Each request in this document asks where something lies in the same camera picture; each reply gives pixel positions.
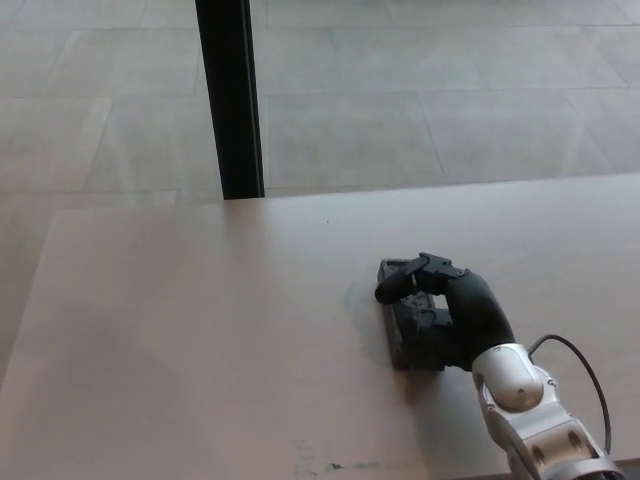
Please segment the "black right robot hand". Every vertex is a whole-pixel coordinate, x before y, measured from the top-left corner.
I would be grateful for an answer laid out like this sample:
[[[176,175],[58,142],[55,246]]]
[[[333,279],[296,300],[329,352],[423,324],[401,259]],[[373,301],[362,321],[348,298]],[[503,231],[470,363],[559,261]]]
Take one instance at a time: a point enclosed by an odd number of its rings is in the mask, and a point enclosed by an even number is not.
[[[469,372],[480,354],[515,341],[487,282],[443,257],[382,260],[374,296],[397,371]]]

